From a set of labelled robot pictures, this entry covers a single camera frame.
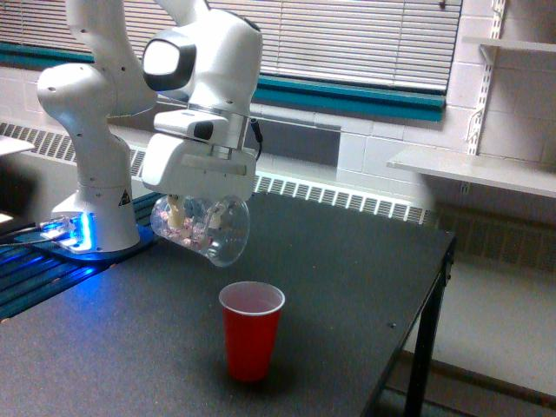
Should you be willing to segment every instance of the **red plastic cup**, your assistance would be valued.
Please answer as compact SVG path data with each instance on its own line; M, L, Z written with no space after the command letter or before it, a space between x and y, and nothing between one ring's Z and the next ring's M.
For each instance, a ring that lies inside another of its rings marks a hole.
M219 296L224 314L229 374L244 382L268 374L280 310L286 297L263 282L236 282Z

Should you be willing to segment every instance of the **white shelf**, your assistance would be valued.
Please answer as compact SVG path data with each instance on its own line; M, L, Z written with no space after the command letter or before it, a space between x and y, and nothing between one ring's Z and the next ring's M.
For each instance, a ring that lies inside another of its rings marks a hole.
M33 148L35 147L26 141L0 135L0 156L16 154Z
M556 169L537 163L410 147L394 156L387 165L420 174L556 198Z
M504 50L523 50L529 52L554 52L556 43L537 43L525 41L510 41L505 39L491 39L488 37L464 36L463 42L477 43L481 46L502 48Z

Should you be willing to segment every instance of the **black table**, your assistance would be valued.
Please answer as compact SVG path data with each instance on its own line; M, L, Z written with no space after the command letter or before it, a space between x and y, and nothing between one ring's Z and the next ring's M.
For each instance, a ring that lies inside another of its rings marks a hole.
M0 326L0 409L11 415L372 413L422 312L406 414L418 415L452 234L275 195L249 202L242 258L218 269L169 242ZM281 288L269 377L226 374L218 293Z

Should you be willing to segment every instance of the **cable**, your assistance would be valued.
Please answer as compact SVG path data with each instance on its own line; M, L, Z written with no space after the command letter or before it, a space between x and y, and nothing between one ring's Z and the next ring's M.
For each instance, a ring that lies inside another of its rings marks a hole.
M7 237L17 236L17 235L20 235L21 233L37 232L38 230L40 230L40 228L38 226L30 226L28 228L20 228L19 230L16 230L15 232L6 233L5 235L1 235L0 240L3 241Z
M57 241L58 239L41 239L38 241L28 241L28 242L12 242L12 243L2 243L0 244L0 248L7 248L7 247L11 247L11 246L29 246L29 245L35 245L37 243L46 243L46 242L54 242Z
M257 152L257 156L255 158L256 161L258 161L259 158L261 157L262 140L264 138L262 137L261 126L259 126L259 121L257 119L251 119L250 124L251 124L251 129L253 130L253 133L255 134L255 140L257 141L257 143L259 143L259 152Z

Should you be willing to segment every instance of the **window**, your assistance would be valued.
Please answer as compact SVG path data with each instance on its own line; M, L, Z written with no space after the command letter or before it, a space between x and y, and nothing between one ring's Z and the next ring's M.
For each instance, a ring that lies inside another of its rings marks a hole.
M461 0L208 0L261 27L262 74L445 92ZM4 0L4 42L86 51L70 34L64 0ZM173 26L153 0L126 0L138 55Z

